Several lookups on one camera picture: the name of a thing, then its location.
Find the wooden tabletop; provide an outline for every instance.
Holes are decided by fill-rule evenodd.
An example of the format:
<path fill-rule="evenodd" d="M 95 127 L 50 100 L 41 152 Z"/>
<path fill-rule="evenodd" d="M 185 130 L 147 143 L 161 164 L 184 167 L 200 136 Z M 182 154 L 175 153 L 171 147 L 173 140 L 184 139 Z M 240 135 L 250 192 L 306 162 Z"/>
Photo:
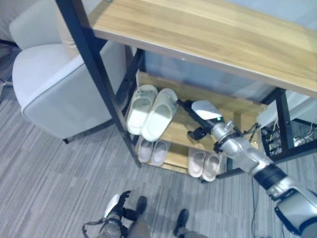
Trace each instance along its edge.
<path fill-rule="evenodd" d="M 317 32 L 221 0 L 102 1 L 97 37 L 317 97 Z"/>

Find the electrical cable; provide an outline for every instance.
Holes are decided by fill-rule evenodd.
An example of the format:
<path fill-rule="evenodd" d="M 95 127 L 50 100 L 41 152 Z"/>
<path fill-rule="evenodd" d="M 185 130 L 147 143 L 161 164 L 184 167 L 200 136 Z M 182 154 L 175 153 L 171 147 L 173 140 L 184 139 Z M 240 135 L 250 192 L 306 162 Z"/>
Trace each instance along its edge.
<path fill-rule="evenodd" d="M 251 221 L 251 231 L 252 231 L 252 237 L 256 238 L 256 225 L 255 225 L 255 217 L 256 217 L 256 211 L 259 204 L 259 191 L 260 191 L 260 185 L 258 184 L 258 192 L 257 192 L 257 198 L 255 199 L 255 192 L 254 192 L 254 183 L 253 178 L 251 180 L 252 182 L 252 204 L 253 204 L 253 216 Z"/>

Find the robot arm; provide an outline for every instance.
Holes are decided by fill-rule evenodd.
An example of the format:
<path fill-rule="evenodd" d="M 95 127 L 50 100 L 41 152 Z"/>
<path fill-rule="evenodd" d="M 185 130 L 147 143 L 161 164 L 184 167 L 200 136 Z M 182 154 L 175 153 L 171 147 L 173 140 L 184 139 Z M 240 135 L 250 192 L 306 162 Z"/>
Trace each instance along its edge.
<path fill-rule="evenodd" d="M 285 174 L 265 154 L 254 148 L 236 126 L 224 123 L 221 113 L 209 101 L 178 101 L 201 127 L 189 136 L 197 139 L 212 134 L 214 150 L 224 152 L 250 174 L 276 201 L 275 212 L 286 228 L 303 238 L 317 235 L 317 195 Z"/>

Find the white slipper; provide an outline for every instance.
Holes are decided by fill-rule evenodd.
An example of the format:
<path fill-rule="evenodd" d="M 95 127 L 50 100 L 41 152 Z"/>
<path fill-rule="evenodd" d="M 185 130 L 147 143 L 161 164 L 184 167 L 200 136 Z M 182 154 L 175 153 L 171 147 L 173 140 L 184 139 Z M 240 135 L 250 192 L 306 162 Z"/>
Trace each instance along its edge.
<path fill-rule="evenodd" d="M 151 157 L 151 165 L 161 167 L 164 163 L 166 155 L 168 153 L 170 142 L 158 140 L 155 143 L 152 157 Z"/>
<path fill-rule="evenodd" d="M 146 163 L 151 159 L 154 143 L 142 139 L 139 147 L 138 159 L 141 163 Z"/>
<path fill-rule="evenodd" d="M 177 111 L 177 95 L 169 88 L 162 89 L 142 127 L 142 136 L 147 141 L 156 141 L 164 133 Z"/>
<path fill-rule="evenodd" d="M 133 93 L 131 107 L 127 119 L 128 131 L 133 135 L 140 135 L 154 100 L 158 94 L 156 87 L 142 85 Z"/>
<path fill-rule="evenodd" d="M 207 153 L 203 167 L 203 179 L 212 182 L 215 180 L 220 165 L 220 158 L 216 153 Z"/>
<path fill-rule="evenodd" d="M 203 174 L 205 157 L 205 151 L 192 147 L 188 148 L 188 173 L 190 176 L 199 178 Z"/>

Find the white wall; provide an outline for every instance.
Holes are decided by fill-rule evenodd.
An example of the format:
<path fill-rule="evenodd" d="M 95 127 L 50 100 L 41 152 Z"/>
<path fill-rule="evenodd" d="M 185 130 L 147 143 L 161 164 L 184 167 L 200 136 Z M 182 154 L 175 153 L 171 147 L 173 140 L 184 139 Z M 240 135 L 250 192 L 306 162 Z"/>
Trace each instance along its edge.
<path fill-rule="evenodd" d="M 317 30 L 317 0 L 230 0 L 287 21 Z M 219 70 L 146 53 L 147 72 L 199 85 L 219 93 L 260 102 L 274 87 Z"/>

